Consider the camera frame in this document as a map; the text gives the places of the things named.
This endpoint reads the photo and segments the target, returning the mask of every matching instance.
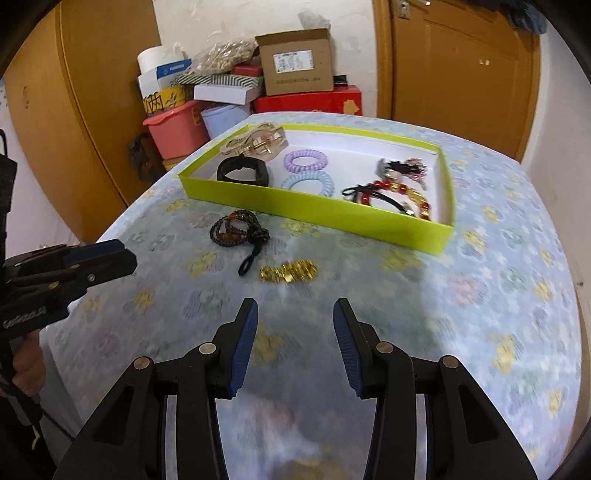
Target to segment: toilet paper roll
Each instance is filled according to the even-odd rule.
[[[138,55],[139,70],[146,73],[160,65],[183,60],[183,52],[180,49],[172,49],[159,45],[148,48]]]

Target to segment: floral tablecloth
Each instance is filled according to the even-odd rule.
[[[183,356],[253,297],[259,328],[244,387],[218,402],[230,478],[360,479],[375,401],[359,400],[347,383],[332,326],[335,300],[347,297],[360,320],[409,355],[460,358],[540,479],[548,478],[574,419],[580,329],[556,231],[519,164],[451,135],[381,119],[313,112],[248,120],[261,121],[361,127],[441,145],[457,201],[456,232],[444,254],[259,215],[271,241],[258,264],[310,258],[319,276],[308,284],[262,283],[255,263],[239,278],[250,247],[222,248],[208,235],[233,209],[189,200],[178,180],[196,152],[103,236],[135,252],[136,273],[91,289],[68,320],[48,328],[82,418],[134,358]],[[418,408],[424,423],[420,401]],[[424,478],[424,428],[418,436],[417,478]],[[174,445],[168,460],[174,469]]]

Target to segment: purple spiral hair tie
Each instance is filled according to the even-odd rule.
[[[296,158],[311,157],[317,160],[312,165],[297,165],[294,163]],[[302,171],[319,171],[329,164],[329,159],[326,155],[318,150],[296,150],[288,153],[283,159],[285,168],[292,173],[300,173]]]

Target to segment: pink storage container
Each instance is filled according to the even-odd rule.
[[[198,100],[144,120],[163,160],[186,157],[209,141]]]

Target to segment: wall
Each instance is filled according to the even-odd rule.
[[[9,157],[18,163],[12,210],[7,219],[7,258],[36,250],[40,245],[77,244],[78,240],[43,193],[27,163],[12,126],[1,79],[0,128],[7,136]]]
[[[560,237],[587,334],[591,332],[590,153],[591,84],[558,32],[548,25],[548,33],[541,37],[540,96],[522,165]],[[585,417],[590,414],[588,408]]]
[[[376,112],[376,53],[371,0],[154,0],[163,45],[179,42],[193,56],[240,35],[300,30],[298,13],[308,9],[331,22],[335,74],[363,92],[363,114]]]

